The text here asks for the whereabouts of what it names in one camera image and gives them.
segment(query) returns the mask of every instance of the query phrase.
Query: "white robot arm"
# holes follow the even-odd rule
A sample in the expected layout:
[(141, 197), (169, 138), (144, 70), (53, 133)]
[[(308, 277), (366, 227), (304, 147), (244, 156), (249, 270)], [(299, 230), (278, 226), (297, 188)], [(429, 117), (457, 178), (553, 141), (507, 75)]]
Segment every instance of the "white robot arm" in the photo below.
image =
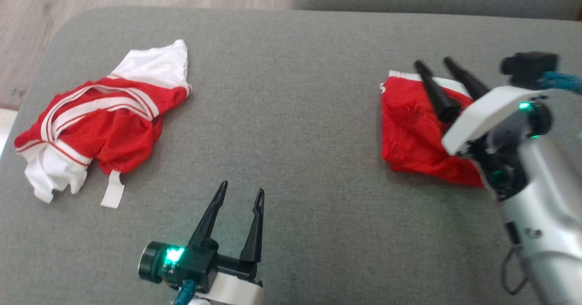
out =
[(234, 275), (218, 272), (208, 293), (196, 293), (189, 305), (262, 305), (263, 288)]
[[(522, 87), (534, 89), (535, 81), (544, 71), (553, 71), (557, 61), (552, 54), (516, 56), (526, 64), (514, 73), (517, 80), (529, 81), (530, 86)], [(582, 179), (546, 135), (552, 115), (544, 100), (551, 90), (504, 86), (489, 91), (450, 58), (444, 62), (474, 99), (465, 109), (447, 98), (422, 62), (416, 61), (415, 67), (435, 113), (449, 126), (443, 147), (476, 164), (501, 208), (513, 244), (503, 262), (503, 288), (515, 295), (530, 282), (542, 304), (582, 304)], [(525, 278), (510, 290), (505, 265), (513, 254)]]

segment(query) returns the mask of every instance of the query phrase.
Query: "white fabric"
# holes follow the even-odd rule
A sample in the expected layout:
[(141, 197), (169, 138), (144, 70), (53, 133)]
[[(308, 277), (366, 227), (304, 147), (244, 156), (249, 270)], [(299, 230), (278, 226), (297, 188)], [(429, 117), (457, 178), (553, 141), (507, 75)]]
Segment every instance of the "white fabric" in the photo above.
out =
[(119, 171), (112, 170), (110, 174), (110, 184), (107, 186), (105, 196), (101, 201), (101, 206), (118, 208), (119, 203), (121, 202), (121, 196), (123, 195), (123, 189), (125, 189), (125, 186), (122, 185), (119, 180)]
[(207, 294), (198, 292), (196, 296), (208, 299), (213, 304), (262, 305), (265, 292), (256, 284), (218, 272), (210, 291)]
[[(190, 95), (191, 86), (186, 81), (187, 56), (187, 47), (183, 40), (176, 40), (173, 44), (162, 48), (131, 50), (108, 77), (144, 82), (163, 88), (185, 88), (187, 95)], [(16, 150), (27, 160), (25, 175), (35, 189), (36, 197), (42, 201), (49, 203), (53, 198), (52, 190), (63, 191), (67, 185), (70, 185), (71, 193), (79, 192), (87, 177), (87, 166), (91, 159), (82, 156), (75, 149), (58, 140), (63, 129), (97, 109), (128, 108), (148, 120), (152, 120), (153, 117), (160, 114), (157, 106), (145, 92), (136, 88), (123, 88), (124, 92), (135, 96), (135, 99), (127, 97), (102, 98), (78, 104), (58, 117), (55, 116), (60, 107), (77, 100), (92, 88), (96, 88), (104, 94), (120, 89), (104, 85), (91, 85), (63, 98), (44, 117), (41, 140), (33, 140)], [(123, 189), (124, 186), (119, 181), (119, 172), (113, 171), (101, 205), (117, 208)]]
[(67, 158), (53, 145), (40, 144), (23, 152), (28, 161), (25, 175), (35, 189), (38, 199), (50, 203), (52, 190), (63, 191), (71, 186), (71, 193), (81, 189), (87, 177), (87, 166)]
[(164, 88), (181, 86), (188, 95), (191, 93), (186, 81), (188, 49), (181, 39), (166, 47), (131, 50), (111, 75)]
[[(422, 81), (422, 79), (420, 79), (420, 75), (417, 75), (416, 73), (405, 73), (405, 72), (390, 70), (388, 72), (388, 76), (389, 77), (399, 77), (399, 78), (404, 78), (404, 79), (414, 80), (414, 81)], [(471, 97), (468, 94), (465, 87), (463, 86), (463, 84), (460, 83), (459, 81), (445, 79), (445, 78), (438, 78), (438, 77), (435, 77), (433, 79), (435, 80), (435, 83), (437, 83), (438, 85), (440, 85), (443, 88), (447, 88), (447, 89), (450, 89), (452, 91), (459, 92), (460, 94), (463, 94), (469, 98)], [(380, 90), (382, 90), (382, 92), (386, 91), (383, 83), (380, 84)]]

